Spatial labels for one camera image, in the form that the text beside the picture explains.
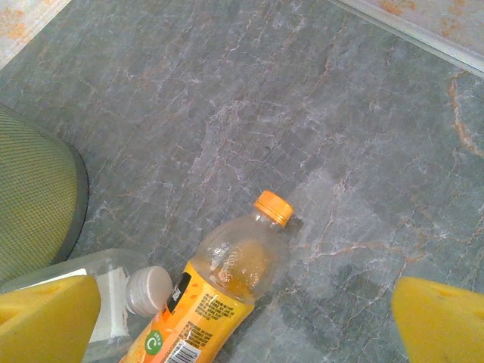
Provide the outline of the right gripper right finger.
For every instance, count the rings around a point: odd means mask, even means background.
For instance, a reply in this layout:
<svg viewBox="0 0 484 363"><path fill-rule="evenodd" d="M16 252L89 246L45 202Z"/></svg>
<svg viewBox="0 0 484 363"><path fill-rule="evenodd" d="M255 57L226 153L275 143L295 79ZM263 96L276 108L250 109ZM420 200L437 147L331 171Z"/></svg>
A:
<svg viewBox="0 0 484 363"><path fill-rule="evenodd" d="M483 361L481 293L403 277L391 306L410 362Z"/></svg>

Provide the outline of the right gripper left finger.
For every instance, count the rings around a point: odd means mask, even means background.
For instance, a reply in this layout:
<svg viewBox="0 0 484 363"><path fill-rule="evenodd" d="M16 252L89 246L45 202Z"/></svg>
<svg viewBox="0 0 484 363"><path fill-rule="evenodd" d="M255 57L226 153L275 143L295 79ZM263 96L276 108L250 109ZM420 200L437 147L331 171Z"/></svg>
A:
<svg viewBox="0 0 484 363"><path fill-rule="evenodd" d="M92 276L1 295L2 362L81 362L101 309Z"/></svg>

